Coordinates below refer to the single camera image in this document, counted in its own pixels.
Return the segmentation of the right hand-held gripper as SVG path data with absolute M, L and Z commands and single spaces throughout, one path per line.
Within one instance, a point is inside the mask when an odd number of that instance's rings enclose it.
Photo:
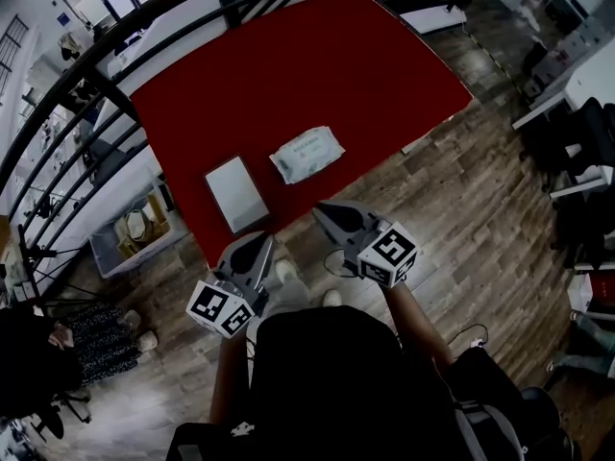
M 344 249 L 345 261 L 362 279 L 392 288 L 416 261 L 415 238 L 398 222 L 374 219 L 361 203 L 321 201 L 312 215 L 331 242 Z M 367 229 L 357 233 L 357 228 Z

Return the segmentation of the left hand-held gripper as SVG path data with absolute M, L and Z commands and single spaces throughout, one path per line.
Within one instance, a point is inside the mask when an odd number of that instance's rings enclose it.
M 263 279 L 274 253 L 266 231 L 247 233 L 232 242 L 205 280 L 199 280 L 185 312 L 204 328 L 224 338 L 235 337 L 260 317 L 268 301 Z

